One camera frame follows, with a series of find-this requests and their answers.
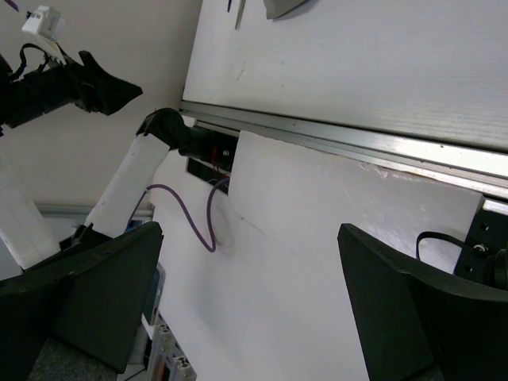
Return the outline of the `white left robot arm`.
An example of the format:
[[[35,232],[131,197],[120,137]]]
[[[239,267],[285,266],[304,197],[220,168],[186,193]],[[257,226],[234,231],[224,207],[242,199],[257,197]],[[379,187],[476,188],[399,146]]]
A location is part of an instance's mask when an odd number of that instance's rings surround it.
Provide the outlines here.
[[[89,113],[110,116],[142,95],[142,89],[112,76],[86,51],[80,63],[66,58],[63,64],[44,61],[25,72],[26,57],[13,71],[1,62],[1,123],[11,129],[68,104]],[[137,130],[129,152],[85,226],[108,238],[123,234],[144,197],[148,182],[170,151],[206,158],[213,135],[185,125],[176,110],[163,108],[149,114]],[[27,270],[54,256],[60,244],[28,193],[22,188],[7,159],[1,160],[1,238],[16,263]]]

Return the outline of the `silver table knife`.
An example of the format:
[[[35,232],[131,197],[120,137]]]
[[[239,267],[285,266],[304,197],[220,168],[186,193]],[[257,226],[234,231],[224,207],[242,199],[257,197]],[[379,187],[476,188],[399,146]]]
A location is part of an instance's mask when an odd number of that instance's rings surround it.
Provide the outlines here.
[[[245,0],[239,1],[238,9],[237,9],[237,18],[236,18],[235,27],[234,27],[235,30],[238,30],[241,26],[241,19],[243,16],[245,3],[246,3]]]

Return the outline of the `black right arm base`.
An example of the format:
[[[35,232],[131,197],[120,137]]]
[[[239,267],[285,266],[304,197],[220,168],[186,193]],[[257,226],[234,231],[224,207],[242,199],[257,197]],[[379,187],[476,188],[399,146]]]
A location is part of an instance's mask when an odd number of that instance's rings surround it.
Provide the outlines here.
[[[477,210],[453,274],[507,290],[507,203],[486,199]]]

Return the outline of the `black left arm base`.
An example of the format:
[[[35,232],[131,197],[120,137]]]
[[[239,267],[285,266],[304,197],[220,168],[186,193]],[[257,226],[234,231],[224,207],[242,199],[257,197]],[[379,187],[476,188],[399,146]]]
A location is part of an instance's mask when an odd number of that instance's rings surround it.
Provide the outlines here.
[[[239,133],[217,126],[215,129],[209,129],[196,125],[190,129],[191,146],[188,153],[184,154],[187,158],[187,173],[211,186],[229,178]]]

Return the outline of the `grey cloth placemat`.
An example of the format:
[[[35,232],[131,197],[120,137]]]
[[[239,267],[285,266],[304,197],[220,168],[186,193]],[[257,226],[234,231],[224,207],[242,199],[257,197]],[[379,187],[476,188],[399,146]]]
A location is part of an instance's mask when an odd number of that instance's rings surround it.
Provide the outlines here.
[[[266,18],[275,20],[306,3],[306,0],[263,0]]]

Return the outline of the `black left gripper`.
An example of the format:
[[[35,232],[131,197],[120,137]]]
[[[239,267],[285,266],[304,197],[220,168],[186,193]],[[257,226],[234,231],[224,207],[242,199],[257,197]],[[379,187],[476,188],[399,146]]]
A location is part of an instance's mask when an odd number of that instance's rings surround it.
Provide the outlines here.
[[[110,116],[143,94],[138,85],[105,71],[91,53],[80,51],[79,56],[83,65],[57,65],[17,80],[10,66],[3,64],[1,124],[16,128],[69,104]]]

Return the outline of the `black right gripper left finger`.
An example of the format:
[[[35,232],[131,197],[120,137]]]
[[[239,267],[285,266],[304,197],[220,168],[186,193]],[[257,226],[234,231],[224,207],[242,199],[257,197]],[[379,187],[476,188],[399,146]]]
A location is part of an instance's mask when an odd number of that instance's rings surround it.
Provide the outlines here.
[[[1,378],[26,380],[50,336],[124,371],[163,241],[149,222],[1,282]]]

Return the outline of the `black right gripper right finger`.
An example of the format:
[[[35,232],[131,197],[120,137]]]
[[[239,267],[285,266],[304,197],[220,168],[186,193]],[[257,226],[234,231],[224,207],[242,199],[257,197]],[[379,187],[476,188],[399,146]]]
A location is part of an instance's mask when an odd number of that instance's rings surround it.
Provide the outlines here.
[[[369,379],[507,378],[506,279],[460,278],[353,224],[337,242]]]

